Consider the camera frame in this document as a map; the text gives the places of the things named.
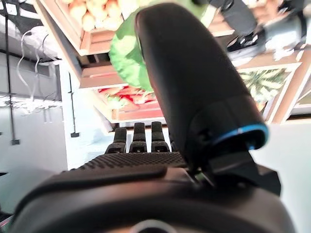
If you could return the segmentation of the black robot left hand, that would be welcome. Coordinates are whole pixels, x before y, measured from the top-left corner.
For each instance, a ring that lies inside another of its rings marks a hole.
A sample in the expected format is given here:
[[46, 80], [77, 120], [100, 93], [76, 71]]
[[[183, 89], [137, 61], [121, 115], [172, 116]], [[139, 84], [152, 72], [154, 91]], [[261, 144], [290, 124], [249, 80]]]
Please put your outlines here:
[[237, 33], [248, 35], [256, 29], [257, 20], [242, 0], [210, 0], [209, 3], [220, 8], [225, 22]]

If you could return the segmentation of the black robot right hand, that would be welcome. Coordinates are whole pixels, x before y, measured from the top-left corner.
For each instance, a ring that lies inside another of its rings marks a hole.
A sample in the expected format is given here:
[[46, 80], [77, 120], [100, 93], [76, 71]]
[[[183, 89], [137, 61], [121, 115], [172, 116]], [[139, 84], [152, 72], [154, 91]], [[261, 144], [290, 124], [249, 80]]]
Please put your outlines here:
[[104, 154], [46, 180], [12, 233], [293, 233], [278, 173], [254, 162], [269, 130], [213, 35], [185, 7], [139, 10], [133, 27], [173, 152]]

